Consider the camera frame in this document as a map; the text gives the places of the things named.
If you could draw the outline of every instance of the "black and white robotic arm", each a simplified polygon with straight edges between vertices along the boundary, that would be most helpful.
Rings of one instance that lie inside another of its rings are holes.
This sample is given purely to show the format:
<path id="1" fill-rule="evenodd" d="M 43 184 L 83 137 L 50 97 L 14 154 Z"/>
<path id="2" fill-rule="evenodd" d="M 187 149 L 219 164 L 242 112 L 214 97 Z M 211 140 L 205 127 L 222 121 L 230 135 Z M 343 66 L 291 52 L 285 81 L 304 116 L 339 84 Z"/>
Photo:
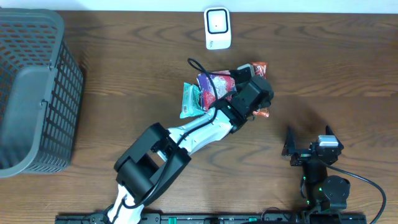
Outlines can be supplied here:
<path id="1" fill-rule="evenodd" d="M 117 224 L 138 223 L 144 206 L 170 187 L 193 153 L 235 133 L 253 111 L 270 106 L 273 96 L 269 82 L 253 76 L 230 101 L 220 98 L 206 114 L 186 125 L 169 129 L 159 123 L 150 126 L 114 166 L 119 193 L 108 219 Z M 157 166 L 149 151 L 157 153 L 164 164 Z"/>

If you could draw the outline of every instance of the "white wall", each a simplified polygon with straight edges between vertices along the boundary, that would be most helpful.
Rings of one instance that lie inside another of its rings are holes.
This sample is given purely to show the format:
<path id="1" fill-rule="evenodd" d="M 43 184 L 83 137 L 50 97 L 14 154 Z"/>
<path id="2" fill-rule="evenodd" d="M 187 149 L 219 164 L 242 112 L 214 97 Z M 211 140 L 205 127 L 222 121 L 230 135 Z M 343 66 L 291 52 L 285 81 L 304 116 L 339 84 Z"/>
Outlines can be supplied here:
<path id="1" fill-rule="evenodd" d="M 398 13 L 398 0 L 0 0 L 0 7 L 53 10 Z"/>

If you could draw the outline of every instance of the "teal snack package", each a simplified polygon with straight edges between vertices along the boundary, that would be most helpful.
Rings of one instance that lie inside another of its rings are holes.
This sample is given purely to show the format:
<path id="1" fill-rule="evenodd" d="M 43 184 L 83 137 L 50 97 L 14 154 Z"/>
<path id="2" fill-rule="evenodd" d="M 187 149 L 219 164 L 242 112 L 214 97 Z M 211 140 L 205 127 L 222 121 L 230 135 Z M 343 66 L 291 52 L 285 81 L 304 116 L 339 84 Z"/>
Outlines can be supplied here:
<path id="1" fill-rule="evenodd" d="M 196 85 L 184 83 L 184 92 L 182 95 L 182 107 L 180 118 L 198 116 L 206 112 L 201 109 L 200 90 Z"/>

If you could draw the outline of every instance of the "wooden tabletop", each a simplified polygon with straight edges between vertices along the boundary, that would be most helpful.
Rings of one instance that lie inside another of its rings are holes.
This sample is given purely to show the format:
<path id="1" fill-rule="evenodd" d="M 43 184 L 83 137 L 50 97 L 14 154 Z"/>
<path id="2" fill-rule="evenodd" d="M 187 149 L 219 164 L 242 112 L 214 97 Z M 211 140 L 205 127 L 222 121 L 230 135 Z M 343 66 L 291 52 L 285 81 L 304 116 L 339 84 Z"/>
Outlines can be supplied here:
<path id="1" fill-rule="evenodd" d="M 345 145 L 335 166 L 378 183 L 387 194 L 380 222 L 398 222 L 398 15 L 231 13 L 231 47 L 210 51 L 202 13 L 59 13 L 88 72 L 72 165 L 0 180 L 0 223 L 54 223 L 59 213 L 112 204 L 113 165 L 134 140 L 153 123 L 191 121 L 179 118 L 183 83 L 197 82 L 188 57 L 208 70 L 269 62 L 271 115 L 194 154 L 149 208 L 254 213 L 303 205 L 302 170 L 280 155 L 287 125 L 307 146 L 329 124 Z M 351 182 L 347 211 L 370 222 L 381 194 L 339 175 Z"/>

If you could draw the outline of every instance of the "gray plastic basket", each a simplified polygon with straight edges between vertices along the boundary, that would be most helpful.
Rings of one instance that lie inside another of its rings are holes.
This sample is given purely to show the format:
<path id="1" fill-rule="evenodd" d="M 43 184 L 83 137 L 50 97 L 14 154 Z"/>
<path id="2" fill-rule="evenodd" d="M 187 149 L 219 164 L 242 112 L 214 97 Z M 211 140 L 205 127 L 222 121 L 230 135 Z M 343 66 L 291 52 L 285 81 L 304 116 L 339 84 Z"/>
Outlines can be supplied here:
<path id="1" fill-rule="evenodd" d="M 48 10 L 0 9 L 0 178 L 71 159 L 84 79 Z"/>

